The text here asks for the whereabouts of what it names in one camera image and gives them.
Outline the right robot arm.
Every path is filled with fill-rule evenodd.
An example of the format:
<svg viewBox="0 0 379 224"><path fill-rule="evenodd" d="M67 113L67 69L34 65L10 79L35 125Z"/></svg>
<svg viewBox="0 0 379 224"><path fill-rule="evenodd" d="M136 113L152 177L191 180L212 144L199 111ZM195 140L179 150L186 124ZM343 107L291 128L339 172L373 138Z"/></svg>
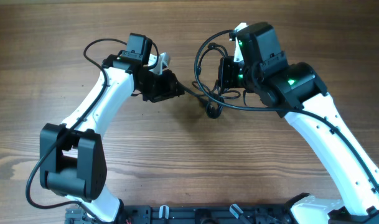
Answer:
<svg viewBox="0 0 379 224"><path fill-rule="evenodd" d="M379 168L339 114L315 70L288 64L267 22L239 24L229 33L233 56L220 64L223 89L243 88L260 97L310 145L339 190L338 200L300 194L288 202L296 223L379 223Z"/></svg>

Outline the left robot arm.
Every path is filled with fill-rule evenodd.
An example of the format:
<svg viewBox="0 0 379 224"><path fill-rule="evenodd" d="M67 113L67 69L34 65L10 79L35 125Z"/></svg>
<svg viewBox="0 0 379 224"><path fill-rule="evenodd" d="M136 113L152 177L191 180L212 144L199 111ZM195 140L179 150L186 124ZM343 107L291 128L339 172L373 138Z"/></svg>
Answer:
<svg viewBox="0 0 379 224"><path fill-rule="evenodd" d="M155 47L145 35L130 34L125 49L97 66L99 79L80 106L40 132L40 159L32 172L39 174L42 188L80 206L89 223L129 223L124 203L106 186L102 143L123 103L135 91L152 103L184 94L168 68L169 56L152 55Z"/></svg>

